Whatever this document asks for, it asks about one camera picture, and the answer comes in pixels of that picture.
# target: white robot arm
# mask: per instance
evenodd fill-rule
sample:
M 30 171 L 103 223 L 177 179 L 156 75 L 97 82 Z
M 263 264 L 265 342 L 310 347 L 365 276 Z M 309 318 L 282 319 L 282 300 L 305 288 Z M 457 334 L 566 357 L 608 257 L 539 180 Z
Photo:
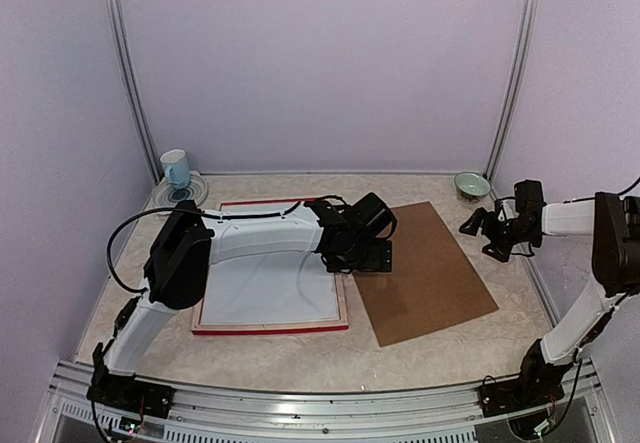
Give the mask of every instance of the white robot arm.
M 389 272 L 389 237 L 397 221 L 369 193 L 354 205 L 324 197 L 278 212 L 198 210 L 179 203 L 150 249 L 140 296 L 120 311 L 113 338 L 94 350 L 94 375 L 87 397 L 94 402 L 166 418 L 173 390 L 135 380 L 140 359 L 160 330 L 180 310 L 204 296 L 210 265 L 248 255 L 299 251 L 319 253 L 327 271 Z M 379 235 L 391 227 L 387 236 Z
M 497 200 L 494 211 L 476 210 L 460 231 L 475 236 L 481 228 L 489 239 L 483 252 L 501 262 L 517 244 L 540 247 L 545 235 L 593 235 L 592 273 L 560 323 L 529 349 L 519 376 L 482 385 L 485 416 L 562 398 L 562 378 L 585 345 L 602 333 L 623 301 L 640 293 L 640 198 L 596 193 L 586 201 L 547 205 L 540 182 L 526 180 L 515 185 L 513 199 L 515 218 L 503 216 Z

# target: cable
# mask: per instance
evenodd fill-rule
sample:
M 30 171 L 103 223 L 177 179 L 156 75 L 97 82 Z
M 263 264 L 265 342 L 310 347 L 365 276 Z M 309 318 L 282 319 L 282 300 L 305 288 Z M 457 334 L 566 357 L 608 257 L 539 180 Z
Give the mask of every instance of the cable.
M 496 381 L 496 379 L 495 379 L 493 376 L 491 376 L 491 375 L 487 375 L 487 376 L 485 376 L 485 377 L 482 379 L 482 389 L 483 389 L 483 390 L 484 390 L 484 389 L 485 389 L 485 387 L 487 386 L 487 380 L 488 380 L 488 379 L 491 379 L 491 380 L 493 381 L 493 384 L 494 384 L 494 385 L 497 385 L 497 384 L 498 384 L 498 382 Z
M 630 191 L 632 191 L 636 186 L 640 185 L 640 177 L 638 177 L 638 179 L 636 181 L 634 181 L 633 183 L 631 183 L 631 186 L 629 186 L 628 188 L 625 188 L 624 190 L 616 193 L 616 195 L 618 196 L 624 196 L 627 193 L 629 193 Z M 566 200 L 563 201 L 563 203 L 578 203 L 580 201 L 591 201 L 591 200 L 595 200 L 596 197 L 595 196 L 588 196 L 586 198 L 576 198 L 574 200 Z
M 553 418 L 556 416 L 556 399 L 553 395 L 549 395 L 549 399 L 551 400 L 551 414 L 549 415 L 549 418 Z
M 91 413 L 93 414 L 93 424 L 95 425 L 96 430 L 100 435 L 100 438 L 102 439 L 102 441 L 104 441 L 104 443 L 111 443 L 111 439 L 105 434 L 104 430 L 100 426 L 100 423 L 98 423 L 98 415 L 96 413 L 96 403 L 93 400 L 91 400 Z
M 622 303 L 624 300 L 626 300 L 630 295 L 631 295 L 631 292 L 627 291 L 624 295 L 622 295 L 620 298 L 618 298 L 618 301 L 616 301 L 613 304 L 613 306 L 620 306 L 620 303 Z
M 525 258 L 533 258 L 536 254 L 533 252 L 533 248 L 531 247 L 531 242 L 527 242 L 529 244 L 529 253 L 511 253 L 510 256 L 524 256 Z
M 567 402 L 567 406 L 565 406 L 565 408 L 564 408 L 564 412 L 562 413 L 562 416 L 558 419 L 556 424 L 553 425 L 553 428 L 551 428 L 546 433 L 542 434 L 543 437 L 549 436 L 551 433 L 556 431 L 560 427 L 560 425 L 562 424 L 564 419 L 567 417 L 567 413 L 569 413 L 569 408 L 571 407 L 571 403 L 573 403 L 573 397 L 576 395 L 576 389 L 578 388 L 578 379 L 580 378 L 580 370 L 582 369 L 583 361 L 584 360 L 580 360 L 580 363 L 578 364 L 578 369 L 576 370 L 576 379 L 573 380 L 573 388 L 571 389 L 571 396 L 569 397 L 569 401 Z
M 120 223 L 120 225 L 118 225 L 118 227 L 113 231 L 113 233 L 111 233 L 111 236 L 109 237 L 109 240 L 107 241 L 107 267 L 109 268 L 109 272 L 113 276 L 113 279 L 116 281 L 116 283 L 123 290 L 128 291 L 129 293 L 138 293 L 138 294 L 141 294 L 141 293 L 144 293 L 145 291 L 147 291 L 146 288 L 140 288 L 140 289 L 131 288 L 129 285 L 127 285 L 124 281 L 122 281 L 120 279 L 120 277 L 116 273 L 115 265 L 113 264 L 113 258 L 111 256 L 111 249 L 113 247 L 113 242 L 115 241 L 116 237 L 120 234 L 120 232 L 124 228 L 129 226 L 134 221 L 139 220 L 140 218 L 143 218 L 143 217 L 148 216 L 148 215 L 153 215 L 155 213 L 175 212 L 175 213 L 184 213 L 184 214 L 187 214 L 187 215 L 196 215 L 196 216 L 199 216 L 201 218 L 208 218 L 210 220 L 217 220 L 217 221 L 221 221 L 221 220 L 246 220 L 246 219 L 257 219 L 257 218 L 277 218 L 277 217 L 283 217 L 283 216 L 286 216 L 286 215 L 292 213 L 293 211 L 295 211 L 300 206 L 301 203 L 302 203 L 301 201 L 298 201 L 293 206 L 287 208 L 286 210 L 284 210 L 282 212 L 261 213 L 261 214 L 257 214 L 257 215 L 211 215 L 209 213 L 205 213 L 205 212 L 200 211 L 200 210 L 189 210 L 189 209 L 186 209 L 186 208 L 172 208 L 172 207 L 152 208 L 150 210 L 141 211 L 140 213 L 136 213 L 135 215 L 127 218 L 125 221 Z
M 100 423 L 98 422 L 98 413 L 96 412 L 96 403 L 93 400 L 91 400 L 91 414 L 93 415 L 93 424 L 96 427 L 96 430 L 98 431 L 98 434 L 100 435 L 100 438 L 102 439 L 102 441 L 104 443 L 114 443 L 113 437 L 107 436 L 107 434 L 104 432 L 104 429 L 100 426 Z M 140 432 L 142 431 L 142 427 L 144 425 L 144 397 L 140 402 L 139 415 L 140 415 L 140 428 L 138 429 L 138 432 L 135 434 L 135 436 L 129 440 L 118 439 L 116 440 L 117 442 L 131 443 L 140 435 Z

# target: brown cardboard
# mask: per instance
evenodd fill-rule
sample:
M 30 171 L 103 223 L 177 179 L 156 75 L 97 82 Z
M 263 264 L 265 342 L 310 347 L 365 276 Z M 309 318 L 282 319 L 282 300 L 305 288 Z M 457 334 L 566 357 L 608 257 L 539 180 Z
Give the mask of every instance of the brown cardboard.
M 498 309 L 431 203 L 393 209 L 391 273 L 356 273 L 380 346 L 433 333 Z

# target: small bowl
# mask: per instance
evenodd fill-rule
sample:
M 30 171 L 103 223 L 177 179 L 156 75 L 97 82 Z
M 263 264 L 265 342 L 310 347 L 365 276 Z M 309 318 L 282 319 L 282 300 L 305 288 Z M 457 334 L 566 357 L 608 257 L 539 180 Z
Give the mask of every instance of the small bowl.
M 491 191 L 491 184 L 477 173 L 470 171 L 458 173 L 453 182 L 458 198 L 467 203 L 476 203 Z

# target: lavender wall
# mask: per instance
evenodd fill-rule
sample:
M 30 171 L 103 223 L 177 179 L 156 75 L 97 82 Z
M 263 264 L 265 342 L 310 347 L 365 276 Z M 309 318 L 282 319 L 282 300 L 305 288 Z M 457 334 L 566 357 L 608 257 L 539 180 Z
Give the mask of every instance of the lavender wall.
M 150 189 L 104 0 L 0 0 L 0 421 L 22 442 Z
M 480 170 L 523 0 L 122 0 L 158 149 L 200 169 Z
M 513 128 L 497 175 L 524 178 L 547 201 L 619 191 L 640 174 L 640 0 L 540 0 Z M 564 314 L 590 271 L 590 238 L 545 240 L 535 259 Z M 638 441 L 640 301 L 593 353 L 624 442 Z

